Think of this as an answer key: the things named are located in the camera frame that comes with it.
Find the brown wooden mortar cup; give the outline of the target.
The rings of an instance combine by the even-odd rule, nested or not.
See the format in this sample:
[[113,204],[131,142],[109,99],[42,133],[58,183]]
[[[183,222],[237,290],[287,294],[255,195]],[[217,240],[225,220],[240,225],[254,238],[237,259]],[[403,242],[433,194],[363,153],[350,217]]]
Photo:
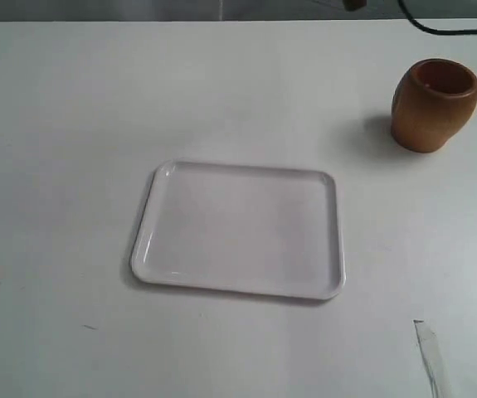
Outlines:
[[470,120],[477,105],[477,76],[458,62],[418,61],[397,85],[391,108],[391,133],[416,153],[442,148]]

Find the white plastic tray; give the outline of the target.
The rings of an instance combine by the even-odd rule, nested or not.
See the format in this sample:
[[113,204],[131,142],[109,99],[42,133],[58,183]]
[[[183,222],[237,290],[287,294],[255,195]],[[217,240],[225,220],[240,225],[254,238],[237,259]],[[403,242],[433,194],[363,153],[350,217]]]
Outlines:
[[330,300],[346,282],[336,182],[307,169],[165,162],[130,268],[146,284]]

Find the clear tape strip right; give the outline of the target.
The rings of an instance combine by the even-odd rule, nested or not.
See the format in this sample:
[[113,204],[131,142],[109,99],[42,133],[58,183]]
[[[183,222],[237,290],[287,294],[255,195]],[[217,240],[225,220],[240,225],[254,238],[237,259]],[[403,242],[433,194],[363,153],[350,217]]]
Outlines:
[[451,398],[451,388],[435,333],[422,320],[414,320],[421,359],[435,398]]

